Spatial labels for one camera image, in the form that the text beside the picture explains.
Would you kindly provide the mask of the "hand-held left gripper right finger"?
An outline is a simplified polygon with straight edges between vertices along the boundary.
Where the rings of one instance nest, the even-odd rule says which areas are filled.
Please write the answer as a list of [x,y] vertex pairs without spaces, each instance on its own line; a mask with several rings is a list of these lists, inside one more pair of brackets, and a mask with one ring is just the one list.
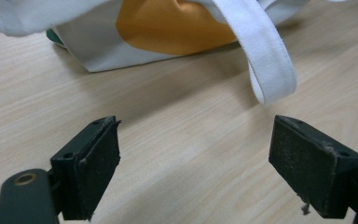
[[324,218],[344,218],[358,153],[304,121],[277,115],[268,161],[292,190]]

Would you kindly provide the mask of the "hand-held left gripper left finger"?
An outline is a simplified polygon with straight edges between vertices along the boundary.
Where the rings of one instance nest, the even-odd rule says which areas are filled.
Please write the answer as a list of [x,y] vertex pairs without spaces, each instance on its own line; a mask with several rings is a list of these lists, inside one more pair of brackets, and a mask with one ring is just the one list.
[[91,220],[120,162],[115,116],[87,125],[51,159],[65,220]]

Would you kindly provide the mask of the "white canvas tote bag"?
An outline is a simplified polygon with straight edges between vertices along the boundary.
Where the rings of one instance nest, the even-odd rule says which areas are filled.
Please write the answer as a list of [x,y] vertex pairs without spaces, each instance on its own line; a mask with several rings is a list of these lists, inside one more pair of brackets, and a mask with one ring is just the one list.
[[88,71],[166,60],[237,42],[256,99],[296,90],[296,72],[277,32],[309,0],[0,0],[0,33],[39,32]]

